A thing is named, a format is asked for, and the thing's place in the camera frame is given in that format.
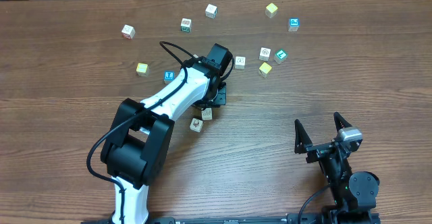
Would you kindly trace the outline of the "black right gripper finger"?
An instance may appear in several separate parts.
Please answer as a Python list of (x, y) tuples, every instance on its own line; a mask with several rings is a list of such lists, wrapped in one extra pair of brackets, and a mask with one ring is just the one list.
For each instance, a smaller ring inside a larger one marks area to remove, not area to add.
[(339, 112), (335, 112), (333, 114), (333, 118), (334, 118), (334, 122), (335, 122), (335, 126), (336, 126), (336, 130), (337, 132), (340, 131), (341, 129), (344, 128), (350, 128), (352, 127), (352, 125), (350, 123), (348, 123), (341, 115)]
[(296, 154), (307, 153), (307, 148), (312, 146), (313, 143), (306, 133), (305, 128), (301, 124), (299, 119), (296, 119), (294, 122), (295, 125), (295, 143), (294, 143), (294, 152)]

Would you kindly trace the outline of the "acorn wooden block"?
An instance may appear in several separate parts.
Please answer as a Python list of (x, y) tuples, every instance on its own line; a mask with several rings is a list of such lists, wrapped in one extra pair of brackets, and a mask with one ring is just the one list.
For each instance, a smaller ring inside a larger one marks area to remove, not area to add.
[(197, 118), (193, 118), (190, 124), (190, 129), (194, 132), (201, 132), (203, 128), (203, 121)]

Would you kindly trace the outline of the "green top block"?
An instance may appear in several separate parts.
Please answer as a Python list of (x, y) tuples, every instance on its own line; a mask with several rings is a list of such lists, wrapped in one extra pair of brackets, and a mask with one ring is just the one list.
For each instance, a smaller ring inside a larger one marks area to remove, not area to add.
[(288, 58), (288, 53), (283, 49), (277, 50), (274, 54), (274, 60), (276, 61), (277, 64), (281, 64), (287, 58)]

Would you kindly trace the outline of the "white block red side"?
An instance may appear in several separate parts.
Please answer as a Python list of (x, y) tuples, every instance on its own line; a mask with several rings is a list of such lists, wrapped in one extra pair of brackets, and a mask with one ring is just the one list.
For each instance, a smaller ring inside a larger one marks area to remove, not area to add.
[(122, 31), (121, 32), (122, 36), (124, 38), (127, 38), (127, 39), (133, 39), (134, 35), (136, 33), (134, 27), (130, 26), (130, 25), (127, 25), (127, 24), (124, 25), (124, 27), (122, 28), (121, 31)]

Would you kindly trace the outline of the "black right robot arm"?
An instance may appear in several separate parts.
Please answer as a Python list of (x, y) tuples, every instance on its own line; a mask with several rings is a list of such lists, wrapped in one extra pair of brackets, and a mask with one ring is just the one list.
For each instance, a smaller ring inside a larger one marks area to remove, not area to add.
[[(379, 223), (379, 214), (371, 212), (377, 205), (379, 178), (368, 171), (353, 172), (348, 157), (360, 148), (362, 132), (338, 112), (333, 114), (337, 135), (331, 142), (314, 145), (297, 119), (294, 152), (306, 154), (307, 163), (318, 162), (327, 185), (310, 196), (298, 214), (287, 216), (296, 223)], [(324, 206), (318, 214), (305, 214), (307, 205), (330, 190), (334, 205)]]

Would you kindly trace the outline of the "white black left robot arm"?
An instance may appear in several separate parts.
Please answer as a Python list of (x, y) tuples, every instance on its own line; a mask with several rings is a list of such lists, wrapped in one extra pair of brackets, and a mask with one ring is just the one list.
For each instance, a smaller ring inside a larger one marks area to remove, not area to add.
[(181, 62), (178, 76), (157, 94), (119, 105), (110, 130), (97, 142), (106, 180), (115, 186), (115, 210), (107, 223), (147, 222), (149, 186), (163, 168), (176, 120), (191, 106), (226, 103), (233, 60), (229, 49), (214, 44), (208, 55)]

